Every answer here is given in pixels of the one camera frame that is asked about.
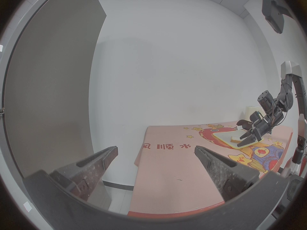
floor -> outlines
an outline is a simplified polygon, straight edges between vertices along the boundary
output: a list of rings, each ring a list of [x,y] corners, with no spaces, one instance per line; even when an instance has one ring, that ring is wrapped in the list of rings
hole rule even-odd
[[[113,188],[109,186],[106,186],[106,191],[112,200],[109,211],[127,215],[130,208],[133,191]]]

gray partition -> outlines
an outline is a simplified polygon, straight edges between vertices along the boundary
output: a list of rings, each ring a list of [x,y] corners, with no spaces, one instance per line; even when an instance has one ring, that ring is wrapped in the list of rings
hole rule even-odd
[[[93,154],[88,89],[105,17],[98,0],[48,0],[22,32],[9,62],[4,108],[23,176]]]

cartoon character print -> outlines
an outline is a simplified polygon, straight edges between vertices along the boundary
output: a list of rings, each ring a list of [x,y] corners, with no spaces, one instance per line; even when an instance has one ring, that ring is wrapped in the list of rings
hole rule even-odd
[[[218,132],[227,132],[227,131],[234,131],[236,129],[230,127],[224,127],[223,125],[212,125],[209,124],[207,129],[195,129],[199,131],[199,134],[204,139],[212,142],[213,144],[219,145],[224,148],[233,149],[232,147],[228,146],[226,143],[222,142],[221,140],[217,139],[213,136],[213,133]],[[260,172],[267,173],[268,171],[272,170],[275,165],[277,164],[278,160],[281,158],[283,153],[283,147],[281,146],[282,142],[274,142],[273,145],[264,144],[262,142],[256,143],[252,146],[248,146],[245,148],[239,149],[242,154],[238,156],[228,155],[234,161],[239,163],[248,165]]]
[[[226,143],[224,143],[221,140],[219,140],[216,137],[214,137],[213,133],[234,131],[236,129],[230,128],[230,127],[224,127],[223,125],[211,125],[211,124],[208,124],[207,126],[210,127],[210,128],[198,130],[201,137],[203,137],[204,139],[206,139],[206,140],[208,140],[208,141],[210,141],[213,144],[216,144],[218,146],[232,149]]]

robotic hand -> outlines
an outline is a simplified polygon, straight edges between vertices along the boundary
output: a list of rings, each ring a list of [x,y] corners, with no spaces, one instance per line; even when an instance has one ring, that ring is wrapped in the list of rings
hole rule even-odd
[[[291,61],[285,61],[282,63],[281,78],[281,89],[277,98],[274,99],[267,90],[258,97],[258,102],[262,106],[266,115],[261,118],[259,112],[254,112],[250,116],[250,120],[253,122],[252,128],[240,137],[240,139],[245,139],[238,143],[238,147],[253,143],[256,139],[261,141],[264,134],[271,133],[272,128],[281,124],[284,117],[283,112],[287,115],[288,110],[293,106],[293,83],[299,109],[298,138],[297,148],[294,155],[288,161],[282,174],[286,177],[290,173],[299,173],[299,167],[304,155],[303,153],[307,139],[307,98],[301,68],[298,64]]]

table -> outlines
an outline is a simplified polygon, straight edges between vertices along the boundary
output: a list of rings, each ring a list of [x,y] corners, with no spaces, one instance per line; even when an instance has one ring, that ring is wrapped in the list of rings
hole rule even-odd
[[[138,172],[129,216],[170,218],[191,215],[224,203],[195,146],[209,148],[260,171],[277,172],[286,155],[293,130],[276,126],[272,135],[253,146],[233,149],[213,136],[235,130],[237,121],[204,125],[149,126],[135,160]]]

